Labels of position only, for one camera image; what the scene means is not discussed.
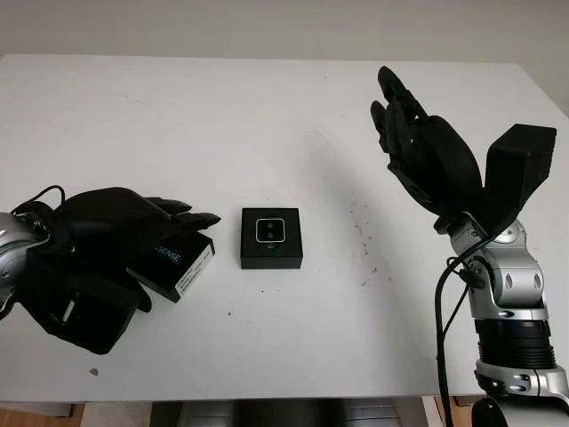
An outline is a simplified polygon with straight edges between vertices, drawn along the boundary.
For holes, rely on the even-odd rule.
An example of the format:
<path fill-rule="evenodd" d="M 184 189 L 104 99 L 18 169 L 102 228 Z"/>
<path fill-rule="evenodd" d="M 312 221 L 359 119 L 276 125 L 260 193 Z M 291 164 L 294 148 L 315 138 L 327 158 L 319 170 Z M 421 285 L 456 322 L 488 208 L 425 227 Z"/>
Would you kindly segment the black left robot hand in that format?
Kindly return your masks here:
<path fill-rule="evenodd" d="M 203 230 L 219 221 L 179 200 L 96 189 L 47 213 L 50 241 L 37 255 L 54 284 L 92 273 L 96 285 L 108 281 L 138 293 L 139 310 L 148 312 L 151 302 L 142 287 L 174 286 L 188 257 L 207 244 Z"/>

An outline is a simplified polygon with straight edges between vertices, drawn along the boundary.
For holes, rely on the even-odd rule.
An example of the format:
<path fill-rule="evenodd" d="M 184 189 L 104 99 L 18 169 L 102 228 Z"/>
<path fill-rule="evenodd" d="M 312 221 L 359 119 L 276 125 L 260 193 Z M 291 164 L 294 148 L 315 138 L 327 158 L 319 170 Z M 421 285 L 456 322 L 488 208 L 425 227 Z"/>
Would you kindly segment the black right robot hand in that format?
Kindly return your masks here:
<path fill-rule="evenodd" d="M 387 103 L 373 101 L 370 112 L 388 169 L 433 214 L 467 210 L 482 191 L 469 146 L 445 119 L 428 114 L 390 68 L 380 67 L 378 82 Z"/>

